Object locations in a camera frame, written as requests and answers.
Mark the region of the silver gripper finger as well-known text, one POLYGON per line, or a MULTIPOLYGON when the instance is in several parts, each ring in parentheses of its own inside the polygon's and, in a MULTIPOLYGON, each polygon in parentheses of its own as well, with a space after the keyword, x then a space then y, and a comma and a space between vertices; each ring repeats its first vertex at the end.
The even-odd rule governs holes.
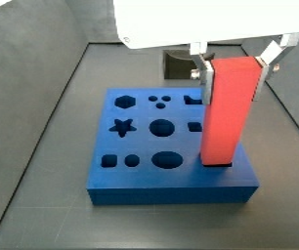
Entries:
POLYGON ((272 75, 272 71, 278 61, 286 56, 290 50, 299 44, 299 33, 286 33, 280 36, 280 40, 272 40, 258 56, 256 61, 261 66, 261 75, 257 83, 257 88, 253 96, 253 101, 260 98, 260 93, 265 81, 272 75))
POLYGON ((200 85, 202 87, 202 103, 210 104, 213 67, 209 61, 209 56, 206 56, 206 49, 206 42, 193 42, 190 44, 189 54, 197 67, 192 70, 190 77, 200 79, 200 85))

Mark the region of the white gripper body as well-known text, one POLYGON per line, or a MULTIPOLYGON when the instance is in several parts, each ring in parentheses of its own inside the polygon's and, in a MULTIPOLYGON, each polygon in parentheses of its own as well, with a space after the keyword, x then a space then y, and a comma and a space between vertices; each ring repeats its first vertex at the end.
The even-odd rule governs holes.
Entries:
POLYGON ((132 49, 299 32, 299 0, 113 0, 132 49))

